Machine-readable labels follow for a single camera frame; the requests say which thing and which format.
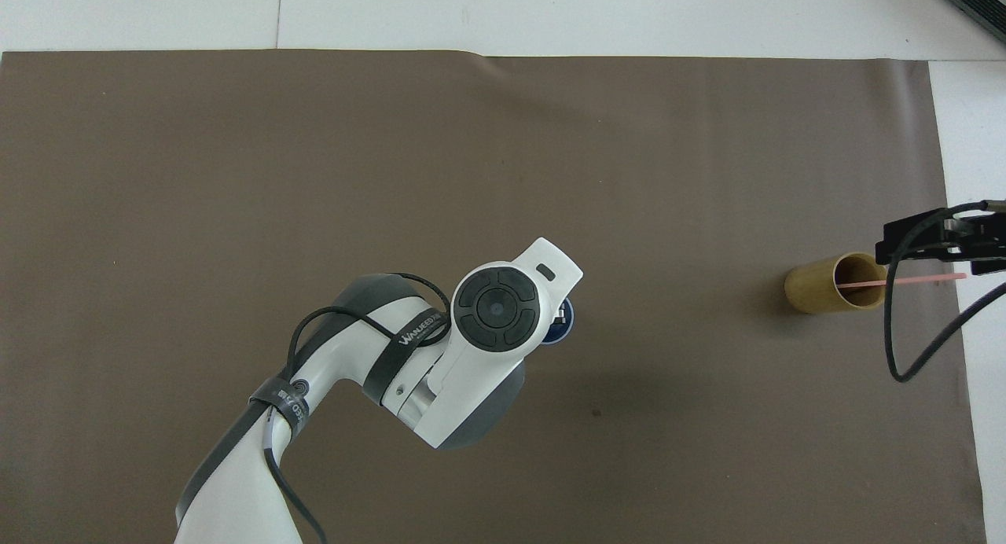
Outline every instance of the pink straw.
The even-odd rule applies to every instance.
[[[952,282],[968,278],[968,273],[947,273],[945,276],[925,276],[925,278],[902,278],[894,280],[894,284]],[[838,289],[858,289],[858,287],[883,287],[887,282],[842,283]]]

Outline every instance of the black cable wire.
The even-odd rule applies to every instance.
[[[955,207],[945,207],[941,211],[936,211],[936,213],[930,215],[930,217],[924,218],[923,221],[917,222],[913,228],[908,229],[908,232],[904,233],[903,238],[897,243],[893,253],[890,256],[890,266],[887,268],[887,280],[886,287],[884,287],[884,305],[883,305],[883,341],[884,341],[884,352],[887,355],[887,369],[890,371],[890,375],[893,376],[894,380],[898,383],[905,383],[915,373],[918,373],[919,369],[927,364],[928,361],[937,353],[939,348],[943,347],[943,344],[950,339],[957,330],[961,329],[972,316],[977,315],[978,311],[982,308],[988,307],[992,304],[992,301],[997,300],[997,298],[1002,297],[1006,294],[1006,283],[1001,284],[999,287],[995,287],[984,297],[979,298],[975,301],[971,307],[968,307],[965,311],[961,312],[956,319],[953,319],[946,328],[942,329],[938,333],[937,337],[934,337],[933,341],[923,350],[923,353],[909,365],[908,370],[904,373],[898,372],[897,361],[894,359],[894,339],[893,333],[891,331],[891,312],[893,312],[893,302],[894,302],[894,275],[897,273],[897,265],[901,261],[901,257],[907,253],[911,243],[921,232],[930,228],[931,225],[939,224],[939,222],[944,221],[944,219],[952,218],[953,215],[960,214],[962,211],[973,211],[973,210],[988,210],[988,203],[985,200],[973,201],[973,203],[963,203],[960,206]]]
[[[411,275],[411,273],[391,273],[391,275],[399,276],[399,278],[405,280],[413,280],[413,282],[424,284],[424,286],[428,287],[428,289],[434,291],[434,293],[437,294],[440,300],[444,303],[444,308],[448,309],[449,311],[451,302],[448,300],[447,296],[445,296],[443,291],[440,290],[438,286],[436,286],[436,284],[429,282],[429,280],[421,278],[421,276],[413,276]],[[353,311],[353,309],[345,307],[318,308],[317,311],[312,312],[310,315],[306,315],[304,319],[302,319],[301,322],[298,323],[297,328],[294,329],[293,336],[290,339],[290,348],[287,352],[287,365],[283,368],[283,372],[281,372],[281,377],[283,379],[285,380],[293,379],[294,362],[296,361],[297,358],[297,347],[298,344],[300,343],[301,334],[304,332],[304,329],[307,328],[309,323],[314,322],[315,319],[323,315],[352,316],[352,318],[358,319],[358,321],[366,323],[367,326],[370,326],[370,328],[377,330],[377,332],[380,332],[383,336],[388,337],[388,339],[394,337],[394,333],[392,333],[391,330],[384,328],[384,326],[381,326],[381,323],[378,323],[374,319],[371,319],[370,316],[362,314],[362,312],[356,312]],[[438,343],[438,341],[443,340],[444,337],[447,335],[448,331],[451,329],[450,321],[451,319],[444,319],[443,330],[437,336],[428,337],[427,340],[422,341],[418,347],[432,346],[432,344],[436,344]],[[325,537],[325,531],[324,529],[322,529],[321,524],[317,522],[317,519],[314,518],[314,516],[311,514],[311,511],[309,511],[304,502],[301,501],[299,497],[297,497],[296,493],[294,493],[294,489],[290,487],[290,484],[287,483],[286,478],[283,477],[283,472],[281,472],[280,470],[280,466],[276,463],[276,457],[273,456],[273,447],[272,447],[272,428],[273,428],[272,418],[273,418],[273,408],[270,408],[269,415],[267,415],[266,419],[267,420],[266,436],[267,440],[269,441],[263,443],[263,455],[266,458],[266,466],[269,467],[269,472],[270,474],[273,475],[273,481],[276,482],[277,487],[280,487],[280,491],[283,492],[283,494],[287,497],[288,500],[290,500],[291,504],[294,506],[297,512],[299,512],[301,516],[304,517],[304,520],[306,520],[306,522],[308,522],[308,524],[311,525],[311,528],[314,529],[315,533],[318,534],[318,540],[321,541],[322,544],[327,544],[328,540]]]
[[[270,414],[266,418],[267,421],[266,436],[272,437],[273,408],[270,408],[269,412]],[[309,511],[309,509],[307,508],[307,505],[305,505],[304,502],[301,501],[300,497],[297,497],[297,494],[294,493],[294,489],[290,487],[290,484],[287,483],[286,478],[283,477],[283,472],[281,472],[280,466],[276,463],[276,457],[273,456],[272,442],[264,444],[265,447],[263,447],[263,455],[266,457],[266,466],[269,467],[269,473],[273,475],[273,481],[276,482],[277,487],[280,487],[280,491],[283,492],[283,495],[287,496],[287,499],[290,500],[291,505],[294,506],[294,509],[297,509],[297,512],[300,513],[302,517],[304,517],[304,520],[306,520],[306,522],[308,522],[309,525],[311,525],[311,528],[313,528],[315,533],[318,535],[318,541],[321,542],[321,544],[327,544],[328,538],[325,536],[325,529],[321,527],[321,523],[318,522],[318,519],[314,518],[314,515],[312,515],[311,511]]]
[[[294,330],[294,335],[290,339],[290,350],[287,352],[287,366],[283,370],[283,379],[291,380],[294,376],[294,361],[297,358],[297,345],[300,343],[301,333],[304,332],[304,329],[309,325],[309,323],[314,322],[314,319],[323,315],[352,316],[352,318],[358,319],[358,321],[367,323],[370,328],[377,330],[377,332],[380,332],[385,337],[388,337],[389,339],[394,337],[394,333],[392,333],[391,330],[384,328],[384,326],[381,326],[380,323],[371,319],[370,316],[361,314],[361,312],[352,311],[352,309],[345,307],[318,308],[317,311],[312,312],[310,315],[306,315],[304,319],[302,319],[301,323],[298,323],[297,328]]]
[[[428,282],[428,280],[421,278],[421,276],[413,276],[411,273],[391,273],[391,275],[399,276],[399,278],[403,280],[413,280],[413,282],[421,283],[423,286],[427,287],[427,289],[434,291],[434,293],[440,298],[441,303],[444,304],[445,314],[451,314],[451,302],[448,300],[446,294],[444,294],[444,292],[440,290],[436,284]],[[443,322],[443,329],[440,330],[440,333],[436,336],[428,337],[424,341],[420,341],[418,347],[425,348],[427,346],[433,346],[433,344],[438,343],[438,341],[443,340],[444,337],[447,336],[447,333],[451,330],[451,319],[444,319]]]

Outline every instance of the cylindrical cup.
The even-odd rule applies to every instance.
[[[869,311],[883,304],[884,287],[838,289],[844,283],[879,282],[887,268],[869,253],[845,253],[802,264],[786,277],[790,304],[808,315],[822,312]]]

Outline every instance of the white table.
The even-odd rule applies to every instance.
[[[928,59],[949,203],[1006,199],[1006,45],[946,0],[0,0],[0,50],[272,47]],[[961,308],[1003,280],[959,282]],[[1006,544],[1004,323],[1000,301],[964,330],[993,544]]]

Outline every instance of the cable strap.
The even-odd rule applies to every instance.
[[[408,361],[409,355],[415,351],[424,340],[430,337],[435,330],[443,328],[448,323],[447,315],[438,311],[437,308],[428,308],[420,315],[415,316],[405,327],[398,330],[391,341],[388,341],[384,351],[377,355],[370,373],[363,380],[363,394],[373,400],[377,405],[384,398],[384,391],[387,390],[391,380],[398,374],[399,369]]]
[[[274,405],[277,411],[290,423],[290,440],[294,440],[308,423],[309,407],[304,396],[287,380],[271,376],[248,397],[249,401],[263,401]]]

